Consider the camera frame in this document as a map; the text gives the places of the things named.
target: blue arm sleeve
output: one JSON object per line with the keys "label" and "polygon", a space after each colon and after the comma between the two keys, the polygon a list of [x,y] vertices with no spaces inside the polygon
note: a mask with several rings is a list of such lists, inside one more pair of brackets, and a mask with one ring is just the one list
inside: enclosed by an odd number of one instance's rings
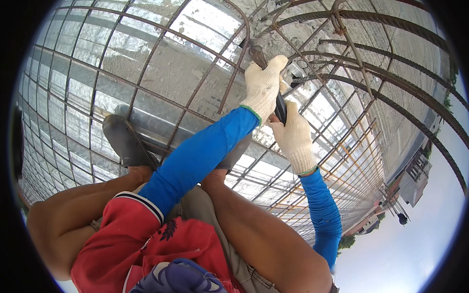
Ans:
{"label": "blue arm sleeve", "polygon": [[319,170],[309,176],[300,177],[300,181],[308,198],[311,221],[316,231],[313,249],[327,260],[331,269],[335,264],[342,236],[339,209]]}
{"label": "blue arm sleeve", "polygon": [[237,108],[197,132],[173,151],[138,195],[166,216],[176,203],[202,181],[259,124],[246,108]]}

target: tool handle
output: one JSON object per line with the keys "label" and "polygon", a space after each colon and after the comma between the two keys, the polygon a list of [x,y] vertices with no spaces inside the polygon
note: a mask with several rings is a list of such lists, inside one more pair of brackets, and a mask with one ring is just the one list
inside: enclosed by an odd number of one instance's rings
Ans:
{"label": "tool handle", "polygon": [[[251,56],[252,60],[262,68],[262,70],[267,68],[267,61],[265,61],[261,46],[252,46],[249,48],[249,55]],[[277,116],[280,122],[285,125],[287,122],[287,107],[285,106],[285,101],[283,100],[282,94],[280,92],[277,94],[277,100],[275,104],[275,116]]]}

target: grey shorts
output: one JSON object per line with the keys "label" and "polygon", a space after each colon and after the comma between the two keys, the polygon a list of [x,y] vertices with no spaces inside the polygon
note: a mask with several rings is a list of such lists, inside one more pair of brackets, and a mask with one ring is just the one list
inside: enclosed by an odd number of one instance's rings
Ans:
{"label": "grey shorts", "polygon": [[[138,193],[144,185],[145,183],[134,190],[133,193]],[[274,288],[274,284],[261,277],[252,266],[248,265],[239,256],[231,243],[228,242],[215,216],[212,200],[200,186],[197,185],[186,193],[181,199],[181,202],[176,204],[166,216],[165,222],[176,217],[181,217],[185,220],[198,219],[215,227],[215,232],[223,247],[226,261],[228,265],[231,266],[235,278],[246,293],[279,293],[279,291]],[[101,220],[102,218],[91,223],[91,226],[93,226],[96,231],[99,230]]]}

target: white knit glove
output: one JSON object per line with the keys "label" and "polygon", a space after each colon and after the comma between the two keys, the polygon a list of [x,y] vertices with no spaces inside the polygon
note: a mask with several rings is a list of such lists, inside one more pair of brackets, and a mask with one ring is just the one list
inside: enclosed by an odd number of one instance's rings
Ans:
{"label": "white knit glove", "polygon": [[294,102],[285,101],[287,106],[287,122],[267,121],[267,125],[273,130],[275,140],[279,144],[282,153],[292,165],[297,175],[303,175],[316,169],[317,162],[311,153],[313,142],[311,130],[306,118],[301,116]]}
{"label": "white knit glove", "polygon": [[279,92],[279,75],[285,67],[288,58],[277,55],[267,63],[262,70],[252,62],[244,76],[246,78],[247,97],[240,106],[251,110],[260,120],[259,125],[275,110],[275,100]]}

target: sky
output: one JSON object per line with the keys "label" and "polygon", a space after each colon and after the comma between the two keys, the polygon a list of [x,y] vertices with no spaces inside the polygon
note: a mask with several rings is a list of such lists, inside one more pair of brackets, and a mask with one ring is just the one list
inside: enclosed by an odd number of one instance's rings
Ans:
{"label": "sky", "polygon": [[[456,90],[467,100],[460,75]],[[468,112],[453,95],[450,97],[453,115],[469,132]],[[468,149],[447,123],[440,127],[438,139],[468,182]],[[335,267],[340,293],[417,293],[432,275],[452,241],[465,198],[449,164],[435,147],[430,163],[429,182],[415,208],[400,200],[410,222],[402,226],[387,212],[378,230],[357,236],[351,248],[341,250]]]}

